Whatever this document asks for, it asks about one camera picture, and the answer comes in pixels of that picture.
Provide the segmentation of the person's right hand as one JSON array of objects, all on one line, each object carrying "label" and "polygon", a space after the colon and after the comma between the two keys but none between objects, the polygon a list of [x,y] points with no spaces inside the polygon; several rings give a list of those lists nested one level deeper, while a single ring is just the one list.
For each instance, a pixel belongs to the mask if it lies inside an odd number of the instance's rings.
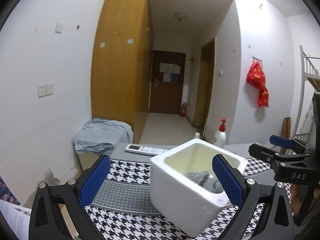
[{"label": "person's right hand", "polygon": [[302,202],[298,197],[299,188],[298,185],[292,184],[290,186],[290,193],[291,193],[291,212],[293,214],[298,214],[300,208],[302,207]]}]

